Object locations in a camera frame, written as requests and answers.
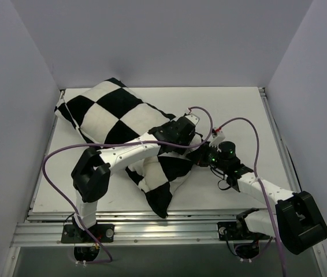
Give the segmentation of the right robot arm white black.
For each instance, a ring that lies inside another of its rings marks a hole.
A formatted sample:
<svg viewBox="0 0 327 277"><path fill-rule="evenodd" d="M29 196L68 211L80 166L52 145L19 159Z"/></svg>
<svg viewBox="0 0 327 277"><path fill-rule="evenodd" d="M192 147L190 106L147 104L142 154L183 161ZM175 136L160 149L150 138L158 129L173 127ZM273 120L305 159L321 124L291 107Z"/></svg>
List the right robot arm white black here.
<svg viewBox="0 0 327 277"><path fill-rule="evenodd" d="M270 204L270 211L250 208L238 214L233 232L242 238L255 234L274 237L278 233L283 245L293 254L327 239L327 225L309 192L286 190L257 177L236 156L235 149L233 142L225 141L218 148L206 143L187 154L195 165L220 171L229 188Z"/></svg>

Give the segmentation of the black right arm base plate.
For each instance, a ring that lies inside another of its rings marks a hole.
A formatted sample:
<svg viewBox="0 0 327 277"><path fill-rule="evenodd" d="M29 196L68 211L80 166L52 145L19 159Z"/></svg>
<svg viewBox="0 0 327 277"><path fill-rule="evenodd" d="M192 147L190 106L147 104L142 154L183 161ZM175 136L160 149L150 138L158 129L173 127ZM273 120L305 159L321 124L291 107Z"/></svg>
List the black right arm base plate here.
<svg viewBox="0 0 327 277"><path fill-rule="evenodd" d="M231 241L247 240L246 233L237 226L235 221L218 222L217 231L220 241L226 241L226 238Z"/></svg>

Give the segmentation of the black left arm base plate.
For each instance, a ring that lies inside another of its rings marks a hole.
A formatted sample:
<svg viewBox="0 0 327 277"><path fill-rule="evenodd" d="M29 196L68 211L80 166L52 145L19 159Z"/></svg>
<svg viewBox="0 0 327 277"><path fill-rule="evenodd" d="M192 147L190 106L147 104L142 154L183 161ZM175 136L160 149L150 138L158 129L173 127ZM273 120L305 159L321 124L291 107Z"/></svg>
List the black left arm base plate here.
<svg viewBox="0 0 327 277"><path fill-rule="evenodd" d="M114 224L95 224L89 228L90 233L101 243L114 241ZM82 244L92 243L94 239L77 224L66 224L63 226L61 243L63 244Z"/></svg>

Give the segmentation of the black and white checkered pillowcase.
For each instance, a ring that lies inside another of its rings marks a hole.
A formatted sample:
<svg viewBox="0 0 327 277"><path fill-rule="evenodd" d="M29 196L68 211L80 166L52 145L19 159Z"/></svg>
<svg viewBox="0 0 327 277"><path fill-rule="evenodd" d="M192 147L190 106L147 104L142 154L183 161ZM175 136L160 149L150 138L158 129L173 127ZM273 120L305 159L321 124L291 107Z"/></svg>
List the black and white checkered pillowcase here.
<svg viewBox="0 0 327 277"><path fill-rule="evenodd" d="M68 121L85 142L101 144L130 142L177 118L145 102L116 78L60 99L54 112ZM160 218L168 216L175 190L191 173L193 163L185 157L189 152L178 148L125 168L128 178L145 194L148 205Z"/></svg>

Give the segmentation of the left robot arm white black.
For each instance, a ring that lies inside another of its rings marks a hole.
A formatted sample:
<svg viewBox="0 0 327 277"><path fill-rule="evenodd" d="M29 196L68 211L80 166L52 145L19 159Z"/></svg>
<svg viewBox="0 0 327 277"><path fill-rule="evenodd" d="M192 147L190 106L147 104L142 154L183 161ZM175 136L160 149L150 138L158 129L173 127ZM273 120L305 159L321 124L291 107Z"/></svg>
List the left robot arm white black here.
<svg viewBox="0 0 327 277"><path fill-rule="evenodd" d="M76 190L75 236L82 242L94 238L98 200L106 193L110 177L126 167L163 153L178 151L178 145L189 148L194 138L199 117L187 114L125 144L104 146L97 150L87 148L76 163L71 176Z"/></svg>

